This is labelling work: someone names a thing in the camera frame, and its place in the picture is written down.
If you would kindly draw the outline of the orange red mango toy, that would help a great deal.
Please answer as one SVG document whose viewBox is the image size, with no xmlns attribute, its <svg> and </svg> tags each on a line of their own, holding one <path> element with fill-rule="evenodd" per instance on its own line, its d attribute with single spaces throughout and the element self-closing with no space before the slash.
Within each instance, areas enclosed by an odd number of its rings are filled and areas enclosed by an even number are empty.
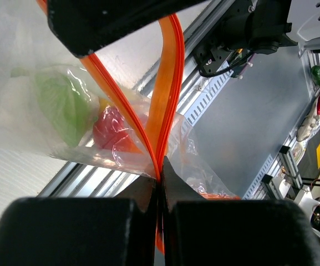
<svg viewBox="0 0 320 266">
<path fill-rule="evenodd" d="M 124 117 L 116 106 L 100 105 L 98 118 L 93 123 L 93 141 L 95 147 L 101 150 L 112 150 L 142 154 L 132 138 Z"/>
</svg>

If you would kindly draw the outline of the white green cauliflower toy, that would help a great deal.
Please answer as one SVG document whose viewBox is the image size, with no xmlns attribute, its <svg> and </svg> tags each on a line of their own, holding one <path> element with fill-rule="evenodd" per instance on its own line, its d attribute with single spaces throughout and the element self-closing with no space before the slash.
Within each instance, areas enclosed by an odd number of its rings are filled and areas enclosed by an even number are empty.
<svg viewBox="0 0 320 266">
<path fill-rule="evenodd" d="M 95 81 L 76 66 L 12 70 L 0 78 L 0 147 L 48 154 L 85 145 L 96 92 Z"/>
</svg>

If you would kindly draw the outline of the clear zip top bag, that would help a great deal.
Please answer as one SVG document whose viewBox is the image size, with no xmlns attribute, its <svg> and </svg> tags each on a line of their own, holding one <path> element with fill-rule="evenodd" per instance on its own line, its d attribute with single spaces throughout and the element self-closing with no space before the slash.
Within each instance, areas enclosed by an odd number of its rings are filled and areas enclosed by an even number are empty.
<svg viewBox="0 0 320 266">
<path fill-rule="evenodd" d="M 162 46 L 151 97 L 124 87 L 96 49 L 73 55 L 54 34 L 53 1 L 0 1 L 0 151 L 159 180 L 165 158 L 197 195 L 233 200 L 177 112 L 185 44 L 175 12 L 153 19 Z"/>
</svg>

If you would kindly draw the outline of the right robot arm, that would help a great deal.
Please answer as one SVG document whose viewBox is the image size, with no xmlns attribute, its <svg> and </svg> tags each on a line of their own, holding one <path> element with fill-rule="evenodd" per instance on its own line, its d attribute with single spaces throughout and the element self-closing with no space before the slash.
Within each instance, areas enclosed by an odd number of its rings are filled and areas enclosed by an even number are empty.
<svg viewBox="0 0 320 266">
<path fill-rule="evenodd" d="M 195 1 L 47 1 L 48 26 L 77 58 L 83 58 Z M 274 47 L 320 39 L 320 1 L 258 1 L 219 27 L 230 49 L 269 54 Z"/>
</svg>

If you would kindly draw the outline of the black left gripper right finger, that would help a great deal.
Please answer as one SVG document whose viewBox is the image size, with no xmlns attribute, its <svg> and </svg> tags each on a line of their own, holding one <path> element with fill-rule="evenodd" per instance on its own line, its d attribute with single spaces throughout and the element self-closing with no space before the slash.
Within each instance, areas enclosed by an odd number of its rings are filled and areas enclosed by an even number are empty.
<svg viewBox="0 0 320 266">
<path fill-rule="evenodd" d="M 166 265 L 320 265 L 303 211 L 285 200 L 209 200 L 165 158 L 161 173 Z"/>
</svg>

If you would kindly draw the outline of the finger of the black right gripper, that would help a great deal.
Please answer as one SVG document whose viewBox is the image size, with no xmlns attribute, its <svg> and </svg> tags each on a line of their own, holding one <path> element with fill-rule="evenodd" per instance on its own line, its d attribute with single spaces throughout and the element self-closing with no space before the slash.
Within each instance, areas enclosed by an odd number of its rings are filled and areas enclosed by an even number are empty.
<svg viewBox="0 0 320 266">
<path fill-rule="evenodd" d="M 128 34 L 199 1 L 47 1 L 48 26 L 77 58 L 91 55 Z"/>
</svg>

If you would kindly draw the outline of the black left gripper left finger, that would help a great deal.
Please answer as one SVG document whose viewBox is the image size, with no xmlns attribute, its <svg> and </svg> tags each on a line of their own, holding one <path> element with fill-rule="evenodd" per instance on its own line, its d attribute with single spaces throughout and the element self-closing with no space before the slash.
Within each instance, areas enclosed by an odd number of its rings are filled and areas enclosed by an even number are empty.
<svg viewBox="0 0 320 266">
<path fill-rule="evenodd" d="M 115 197 L 30 197 L 0 218 L 0 265 L 153 265 L 156 181 Z"/>
</svg>

